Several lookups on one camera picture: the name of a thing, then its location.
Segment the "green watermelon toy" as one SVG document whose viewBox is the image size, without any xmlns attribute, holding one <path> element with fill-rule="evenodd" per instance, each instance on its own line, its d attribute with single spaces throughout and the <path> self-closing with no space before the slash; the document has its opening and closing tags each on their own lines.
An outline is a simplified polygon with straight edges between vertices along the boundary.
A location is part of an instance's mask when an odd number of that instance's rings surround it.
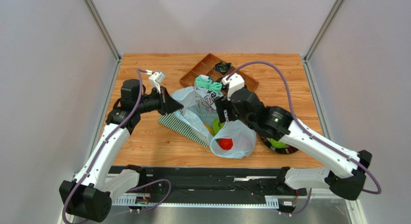
<svg viewBox="0 0 411 224">
<path fill-rule="evenodd" d="M 224 127 L 224 123 L 221 123 L 219 119 L 215 119 L 212 123 L 212 129 L 216 134 Z"/>
</svg>

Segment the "light blue printed plastic bag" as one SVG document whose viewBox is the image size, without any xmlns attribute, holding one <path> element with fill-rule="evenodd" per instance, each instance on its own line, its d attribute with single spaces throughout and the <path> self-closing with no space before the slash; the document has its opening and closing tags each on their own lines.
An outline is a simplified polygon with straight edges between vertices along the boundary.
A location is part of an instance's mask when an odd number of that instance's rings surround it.
<svg viewBox="0 0 411 224">
<path fill-rule="evenodd" d="M 173 92 L 171 97 L 183 105 L 183 109 L 175 112 L 176 117 L 188 125 L 214 155 L 241 159 L 252 154 L 257 142 L 255 132 L 241 121 L 219 120 L 215 99 L 222 97 L 222 93 L 189 86 Z"/>
</svg>

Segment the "orange red wrinkled fruit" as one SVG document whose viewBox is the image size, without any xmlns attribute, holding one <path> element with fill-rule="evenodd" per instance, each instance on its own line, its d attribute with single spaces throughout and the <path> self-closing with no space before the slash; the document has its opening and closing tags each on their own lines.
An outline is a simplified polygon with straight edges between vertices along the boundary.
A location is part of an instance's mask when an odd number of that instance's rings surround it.
<svg viewBox="0 0 411 224">
<path fill-rule="evenodd" d="M 219 146 L 221 149 L 228 151 L 233 147 L 233 140 L 221 138 L 219 139 Z"/>
</svg>

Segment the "yellow green mango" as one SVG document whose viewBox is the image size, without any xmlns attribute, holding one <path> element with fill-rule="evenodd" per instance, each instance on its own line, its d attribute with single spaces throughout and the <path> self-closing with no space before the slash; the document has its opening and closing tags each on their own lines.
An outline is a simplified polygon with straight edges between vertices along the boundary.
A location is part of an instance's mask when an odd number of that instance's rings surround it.
<svg viewBox="0 0 411 224">
<path fill-rule="evenodd" d="M 204 126 L 207 128 L 207 130 L 209 131 L 209 133 L 210 133 L 212 136 L 214 136 L 214 135 L 215 135 L 215 133 L 214 133 L 213 129 L 212 129 L 209 125 L 204 124 Z"/>
</svg>

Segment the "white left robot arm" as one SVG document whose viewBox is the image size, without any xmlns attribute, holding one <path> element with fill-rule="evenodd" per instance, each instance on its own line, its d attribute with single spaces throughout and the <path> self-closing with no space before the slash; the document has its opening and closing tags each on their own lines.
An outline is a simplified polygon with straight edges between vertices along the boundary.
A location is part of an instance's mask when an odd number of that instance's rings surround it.
<svg viewBox="0 0 411 224">
<path fill-rule="evenodd" d="M 157 111 L 167 115 L 183 109 L 163 86 L 153 83 L 151 93 L 145 91 L 139 79 L 123 82 L 121 96 L 107 116 L 97 147 L 75 177 L 61 183 L 59 193 L 64 203 L 62 218 L 65 223 L 69 223 L 67 214 L 81 217 L 84 222 L 100 223 L 120 196 L 149 185 L 146 169 L 135 165 L 126 166 L 120 174 L 106 180 L 119 150 L 141 120 L 141 114 Z"/>
</svg>

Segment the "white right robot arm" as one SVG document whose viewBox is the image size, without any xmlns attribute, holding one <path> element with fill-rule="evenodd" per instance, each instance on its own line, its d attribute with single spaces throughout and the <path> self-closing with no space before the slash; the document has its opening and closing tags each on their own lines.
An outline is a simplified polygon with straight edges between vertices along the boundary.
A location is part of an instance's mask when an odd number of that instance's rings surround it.
<svg viewBox="0 0 411 224">
<path fill-rule="evenodd" d="M 335 195 L 356 200 L 366 182 L 372 154 L 355 152 L 316 133 L 291 112 L 278 106 L 265 106 L 245 87 L 215 99 L 220 121 L 241 121 L 259 136 L 285 143 L 320 161 L 322 168 L 282 167 L 277 181 L 298 190 L 302 188 L 329 189 Z"/>
</svg>

